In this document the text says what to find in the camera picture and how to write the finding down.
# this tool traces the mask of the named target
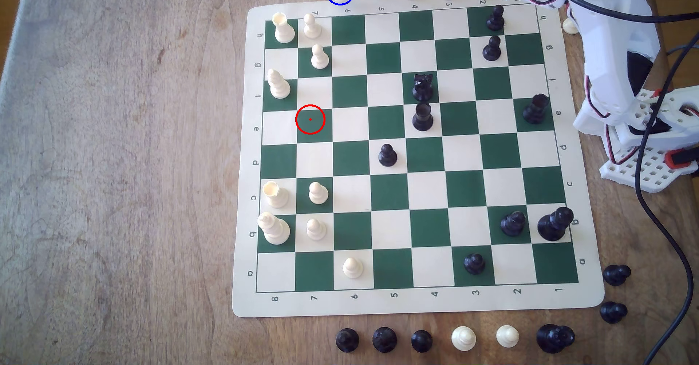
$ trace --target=chessboard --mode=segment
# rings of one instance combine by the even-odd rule
[[[504,28],[486,20],[504,6]],[[275,38],[271,19],[295,31]],[[304,16],[321,35],[309,39]],[[494,62],[482,51],[501,38]],[[319,44],[330,59],[311,65]],[[290,93],[276,99],[274,69]],[[415,74],[432,75],[433,125],[418,131]],[[522,112],[536,94],[543,122]],[[580,139],[558,11],[519,0],[352,0],[253,8],[245,87],[233,262],[233,312],[241,317],[329,316],[585,308],[604,297]],[[398,160],[379,163],[381,146]],[[288,194],[270,206],[262,187]],[[316,204],[309,186],[328,199]],[[550,242],[537,222],[560,206],[574,213]],[[501,220],[519,210],[520,235]],[[289,226],[273,245],[258,227],[270,212]],[[310,219],[326,229],[316,241]],[[482,273],[464,268],[481,254]],[[359,260],[358,278],[343,273]]]

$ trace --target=red circle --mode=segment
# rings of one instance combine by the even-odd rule
[[[300,128],[300,126],[299,126],[299,113],[301,112],[301,110],[303,110],[303,109],[306,108],[306,107],[315,107],[315,108],[317,108],[318,110],[320,110],[320,113],[323,115],[323,124],[320,125],[320,128],[319,128],[318,130],[314,131],[313,133],[308,133],[307,131],[304,131],[304,130],[303,130],[302,128]],[[307,104],[307,105],[301,107],[298,111],[296,111],[296,117],[295,117],[293,120],[294,120],[294,122],[296,123],[296,128],[297,128],[298,130],[300,130],[303,134],[316,134],[316,133],[318,133],[319,131],[323,130],[323,128],[325,127],[325,112],[323,112],[323,110],[321,110],[321,109],[320,109],[318,106],[316,106],[315,104]]]

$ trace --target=black cable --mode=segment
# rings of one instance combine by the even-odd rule
[[[585,8],[589,11],[599,13],[601,15],[606,15],[607,17],[613,17],[613,18],[618,18],[620,20],[633,21],[633,22],[649,22],[649,23],[655,24],[656,22],[686,21],[686,20],[694,20],[695,18],[699,18],[699,12],[676,14],[676,15],[660,15],[660,16],[632,15],[632,14],[628,14],[628,13],[613,11],[611,9],[601,8],[600,6],[593,5],[592,3],[589,3],[589,2],[586,2],[583,0],[568,0],[568,1],[571,1],[572,3],[575,3],[577,5],[580,5],[581,7]]]
[[[646,360],[643,361],[643,365],[649,365],[651,363],[653,357],[655,357],[655,355],[658,354],[660,348],[663,346],[663,344],[665,344],[670,335],[672,335],[672,333],[675,331],[679,323],[686,315],[687,310],[689,310],[689,306],[692,302],[692,296],[694,295],[694,277],[692,276],[692,268],[689,266],[689,261],[687,260],[687,257],[684,255],[684,252],[682,252],[682,249],[677,244],[677,242],[675,242],[675,239],[672,237],[672,235],[670,235],[668,229],[666,229],[665,226],[663,226],[663,224],[660,223],[660,220],[658,220],[658,218],[653,214],[653,211],[651,211],[651,209],[648,207],[646,201],[643,200],[643,194],[641,191],[641,168],[643,167],[643,152],[645,152],[646,150],[648,136],[651,134],[651,128],[653,127],[653,124],[658,118],[658,113],[660,112],[660,105],[663,103],[665,95],[668,93],[670,83],[672,82],[672,77],[675,76],[675,72],[677,72],[677,68],[682,63],[682,60],[686,57],[689,50],[692,49],[692,46],[694,46],[698,40],[699,32],[697,32],[697,34],[694,35],[694,38],[689,42],[689,44],[687,44],[687,46],[685,46],[685,48],[682,49],[682,53],[680,53],[679,57],[677,57],[675,63],[670,68],[670,72],[665,80],[665,84],[663,85],[663,88],[660,90],[660,94],[658,95],[658,106],[654,110],[652,110],[651,118],[648,121],[648,124],[646,125],[646,130],[643,132],[643,138],[641,138],[641,145],[638,147],[638,158],[636,161],[636,178],[634,183],[634,188],[636,189],[636,197],[638,197],[638,202],[641,203],[641,207],[644,211],[646,211],[648,217],[651,218],[653,223],[655,223],[655,225],[658,227],[658,229],[660,229],[660,231],[663,233],[668,242],[672,245],[672,249],[674,249],[677,253],[677,256],[679,257],[679,260],[682,262],[684,270],[687,274],[687,295],[684,298],[684,304],[682,305],[682,309],[677,314],[675,320],[672,321],[672,324],[665,331],[665,334],[663,334],[660,337],[658,343],[656,343],[655,346],[653,346],[653,349],[646,357]]]

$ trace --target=black chess piece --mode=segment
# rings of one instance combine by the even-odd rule
[[[620,266],[612,264],[602,271],[602,277],[605,279],[605,282],[612,286],[623,284],[629,276],[631,276],[631,269],[624,264]]]
[[[373,343],[374,348],[380,352],[390,352],[396,348],[398,337],[394,330],[387,326],[380,326],[379,329],[374,331],[374,336],[371,337],[371,343]]]
[[[410,337],[410,343],[415,351],[427,352],[432,348],[432,335],[424,329],[417,330]]]
[[[463,260],[463,267],[468,273],[478,275],[485,269],[485,260],[480,254],[471,253]]]
[[[391,167],[398,161],[398,154],[394,151],[391,144],[384,144],[381,146],[381,151],[379,152],[379,163],[386,167]]]
[[[483,48],[483,57],[488,61],[497,61],[500,58],[500,37],[491,36],[488,45]]]
[[[626,316],[628,309],[622,303],[607,301],[600,307],[600,316],[609,324],[616,324]]]
[[[359,346],[359,335],[351,328],[343,328],[335,337],[337,348],[344,352],[353,352]]]
[[[572,223],[572,218],[572,209],[559,207],[554,213],[542,216],[536,228],[545,240],[558,241],[565,235],[565,230]]]
[[[415,106],[415,115],[412,117],[412,125],[419,131],[427,131],[432,128],[434,118],[432,117],[432,107],[429,103],[418,103]]]
[[[500,228],[505,235],[516,237],[521,234],[526,224],[526,216],[518,210],[505,216],[500,221]]]
[[[505,26],[505,19],[502,18],[502,13],[504,11],[505,8],[503,8],[502,5],[495,5],[493,8],[493,14],[490,15],[488,20],[485,22],[488,29],[491,31],[500,31]]]
[[[532,125],[540,124],[546,115],[546,107],[549,105],[549,98],[544,94],[536,94],[531,98],[531,103],[524,108],[522,116],[524,120]]]
[[[565,325],[542,325],[536,332],[536,343],[549,354],[561,352],[575,342],[575,333]]]
[[[413,80],[415,86],[412,88],[412,97],[418,102],[432,99],[432,74],[416,74]]]

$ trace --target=wooden table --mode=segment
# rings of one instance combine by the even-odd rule
[[[601,180],[599,138],[581,135],[607,287],[629,315],[597,308],[390,316],[241,319],[231,281],[245,18],[271,3],[318,0],[24,0],[0,89],[0,360],[6,364],[640,363],[679,309],[684,271],[635,200]],[[566,36],[576,102],[579,36]],[[657,86],[657,78],[651,87]],[[699,265],[688,178],[648,196]],[[699,310],[656,364],[699,362]],[[575,344],[544,354],[533,335],[571,326]],[[521,334],[512,349],[498,326]],[[478,343],[458,352],[451,330]],[[379,326],[399,335],[379,354]],[[352,354],[337,330],[362,337]],[[435,347],[417,354],[409,334]]]

